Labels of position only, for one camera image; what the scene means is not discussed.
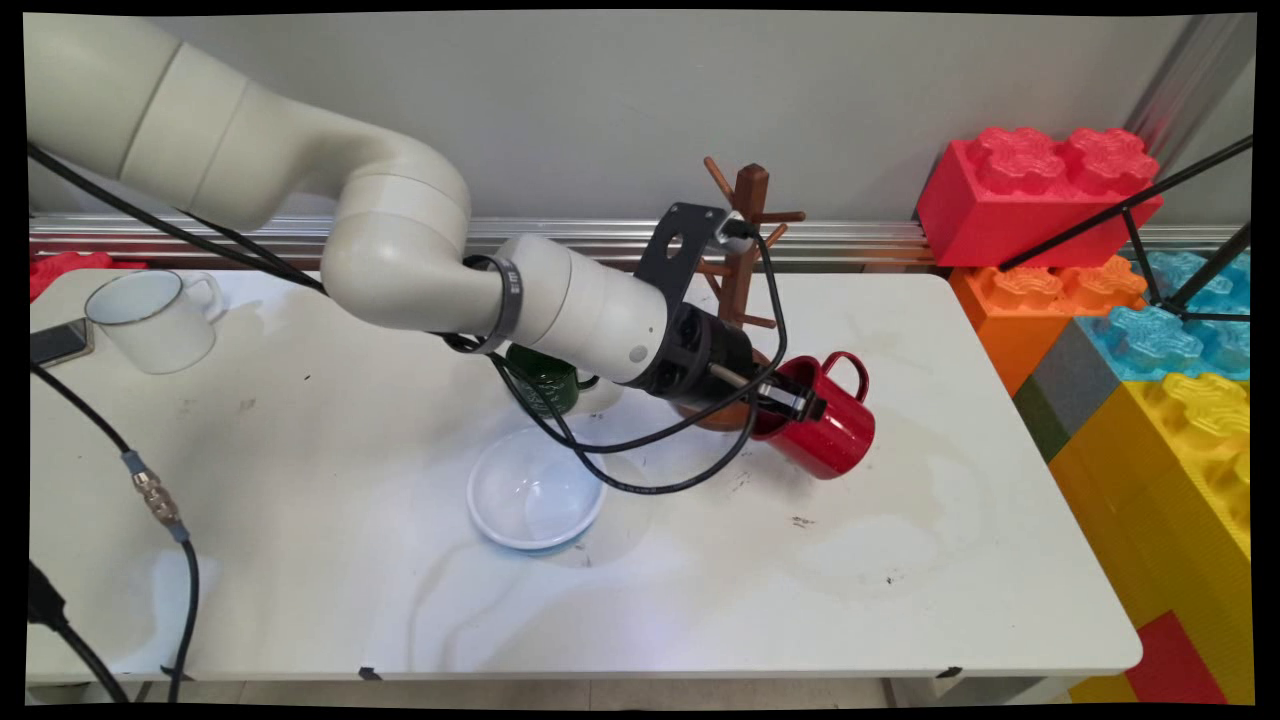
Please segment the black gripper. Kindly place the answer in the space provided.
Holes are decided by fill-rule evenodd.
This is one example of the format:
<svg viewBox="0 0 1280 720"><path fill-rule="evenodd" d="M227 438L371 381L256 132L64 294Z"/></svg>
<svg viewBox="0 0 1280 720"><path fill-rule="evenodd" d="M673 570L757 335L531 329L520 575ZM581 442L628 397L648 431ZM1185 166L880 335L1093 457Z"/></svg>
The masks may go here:
<svg viewBox="0 0 1280 720"><path fill-rule="evenodd" d="M672 404L682 416L716 406L739 387L712 373L721 366L744 380L756 377L765 356L739 327L694 305L668 313L666 334L650 364L650 396ZM756 404L763 413L801 420L823 414L827 402L810 387L794 380L760 383Z"/></svg>

